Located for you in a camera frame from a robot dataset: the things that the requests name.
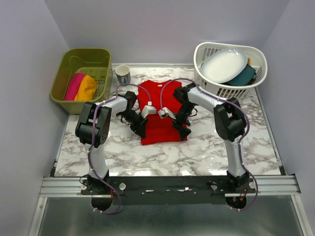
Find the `red t shirt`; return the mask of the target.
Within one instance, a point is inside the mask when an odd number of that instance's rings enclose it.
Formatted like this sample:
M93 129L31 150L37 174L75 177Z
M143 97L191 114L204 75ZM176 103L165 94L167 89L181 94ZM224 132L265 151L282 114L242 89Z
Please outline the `red t shirt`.
M163 106L176 113L179 111L181 104L173 97L174 90L182 85L179 81L174 81L163 88L168 81L158 83L151 80L144 81L140 84L142 88L138 90L138 101L140 109L148 104L151 98L152 105L160 110L160 99L162 98ZM141 139L141 144L151 145L156 143L179 142L180 136L178 131L172 126L172 120L169 117L161 119L158 114L148 115L146 124L146 137Z

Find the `white plastic dish basket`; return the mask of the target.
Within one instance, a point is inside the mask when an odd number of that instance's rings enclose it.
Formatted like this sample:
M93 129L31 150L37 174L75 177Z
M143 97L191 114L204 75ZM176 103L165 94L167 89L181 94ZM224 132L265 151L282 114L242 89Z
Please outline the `white plastic dish basket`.
M250 85L230 86L211 82L201 74L201 65L206 59L218 53L223 49L239 49L243 51L248 58L249 65L255 69L256 78ZM268 65L265 55L257 48L252 46L224 44L215 42L203 42L196 46L193 55L194 79L203 89L223 98L241 99L250 91L250 89L260 85L266 78Z

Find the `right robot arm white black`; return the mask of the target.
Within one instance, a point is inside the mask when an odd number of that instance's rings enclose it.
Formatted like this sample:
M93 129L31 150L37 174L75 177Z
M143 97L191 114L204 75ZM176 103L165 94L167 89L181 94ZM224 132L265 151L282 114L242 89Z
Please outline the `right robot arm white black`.
M215 129L226 147L228 170L227 189L233 193L239 192L250 179L246 169L240 141L248 133L249 121L236 98L222 99L207 93L205 90L191 83L174 90L173 97L181 104L180 109L172 118L173 127L178 131L183 141L191 130L189 116L195 108L200 106L214 115Z

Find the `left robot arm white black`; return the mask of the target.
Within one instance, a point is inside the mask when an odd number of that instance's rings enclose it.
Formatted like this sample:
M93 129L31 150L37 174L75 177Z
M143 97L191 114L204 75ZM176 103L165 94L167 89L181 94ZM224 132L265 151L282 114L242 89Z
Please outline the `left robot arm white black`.
M111 118L121 116L136 135L146 137L148 119L132 109L136 100L137 95L127 91L124 95L119 94L98 104L86 102L83 105L75 135L88 152L87 178L93 181L92 188L98 194L104 194L109 189L109 182L105 179L109 170L105 163L104 143L109 135Z

